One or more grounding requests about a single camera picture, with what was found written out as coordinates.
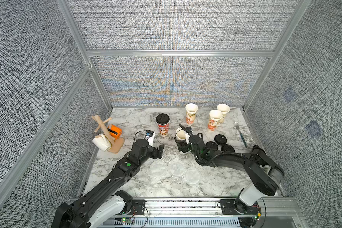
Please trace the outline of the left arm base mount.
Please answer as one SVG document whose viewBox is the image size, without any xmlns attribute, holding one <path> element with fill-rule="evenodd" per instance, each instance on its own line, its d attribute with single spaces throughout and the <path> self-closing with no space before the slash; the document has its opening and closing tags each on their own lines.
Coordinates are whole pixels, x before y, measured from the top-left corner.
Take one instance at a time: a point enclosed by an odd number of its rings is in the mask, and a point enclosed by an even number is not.
<svg viewBox="0 0 342 228">
<path fill-rule="evenodd" d="M 116 216 L 133 216 L 133 215 L 144 215 L 145 212 L 145 203 L 144 199 L 133 199 L 131 206 L 126 206 L 125 209 L 116 214 Z"/>
</svg>

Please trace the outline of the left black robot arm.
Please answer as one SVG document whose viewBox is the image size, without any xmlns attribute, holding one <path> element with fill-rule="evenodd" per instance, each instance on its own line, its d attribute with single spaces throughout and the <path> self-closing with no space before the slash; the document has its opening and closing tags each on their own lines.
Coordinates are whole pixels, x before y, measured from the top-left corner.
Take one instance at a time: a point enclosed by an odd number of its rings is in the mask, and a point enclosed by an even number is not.
<svg viewBox="0 0 342 228">
<path fill-rule="evenodd" d="M 113 215 L 129 213 L 133 198 L 119 188 L 129 182 L 149 158 L 162 158 L 163 149 L 163 144 L 156 148 L 146 139 L 138 139 L 96 187 L 72 204 L 64 202 L 58 207 L 52 227 L 96 228 Z"/>
</svg>

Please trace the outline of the red patterned paper cup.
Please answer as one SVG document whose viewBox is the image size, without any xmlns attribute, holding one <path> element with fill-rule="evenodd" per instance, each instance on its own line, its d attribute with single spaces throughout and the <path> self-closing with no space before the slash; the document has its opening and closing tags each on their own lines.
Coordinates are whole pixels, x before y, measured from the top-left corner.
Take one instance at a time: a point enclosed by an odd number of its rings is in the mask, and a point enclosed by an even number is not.
<svg viewBox="0 0 342 228">
<path fill-rule="evenodd" d="M 159 127 L 160 136 L 166 137 L 168 135 L 168 131 L 169 131 L 169 123 L 166 125 L 159 125 L 159 124 L 157 124 L 157 125 Z"/>
</svg>

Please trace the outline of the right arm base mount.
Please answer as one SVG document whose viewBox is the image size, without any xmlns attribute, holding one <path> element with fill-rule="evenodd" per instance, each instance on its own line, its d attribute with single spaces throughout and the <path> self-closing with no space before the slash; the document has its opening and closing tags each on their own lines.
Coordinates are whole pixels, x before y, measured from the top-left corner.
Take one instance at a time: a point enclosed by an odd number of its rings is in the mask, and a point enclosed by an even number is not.
<svg viewBox="0 0 342 228">
<path fill-rule="evenodd" d="M 255 201 L 251 206 L 244 204 L 241 200 L 222 199 L 217 204 L 223 215 L 251 215 L 256 219 L 261 216 L 262 209 Z"/>
</svg>

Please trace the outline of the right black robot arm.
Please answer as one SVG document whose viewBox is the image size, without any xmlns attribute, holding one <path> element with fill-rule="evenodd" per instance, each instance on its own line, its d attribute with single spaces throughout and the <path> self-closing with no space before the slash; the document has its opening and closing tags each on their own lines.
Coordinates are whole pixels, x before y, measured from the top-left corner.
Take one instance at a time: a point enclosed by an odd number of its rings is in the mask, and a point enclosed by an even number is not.
<svg viewBox="0 0 342 228">
<path fill-rule="evenodd" d="M 249 153 L 236 153 L 209 148 L 198 135 L 175 142 L 182 152 L 192 153 L 200 166 L 232 168 L 247 173 L 252 183 L 241 190 L 234 203 L 240 213 L 265 196 L 275 196 L 285 175 L 283 169 L 257 145 Z"/>
</svg>

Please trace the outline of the yellow patterned paper cup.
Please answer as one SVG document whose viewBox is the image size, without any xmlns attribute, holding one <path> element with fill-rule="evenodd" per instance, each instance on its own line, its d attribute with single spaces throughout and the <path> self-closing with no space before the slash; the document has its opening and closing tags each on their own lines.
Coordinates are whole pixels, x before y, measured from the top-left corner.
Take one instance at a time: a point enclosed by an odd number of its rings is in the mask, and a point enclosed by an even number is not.
<svg viewBox="0 0 342 228">
<path fill-rule="evenodd" d="M 186 141 L 186 133 L 182 128 L 178 128 L 175 132 L 176 141 Z"/>
</svg>

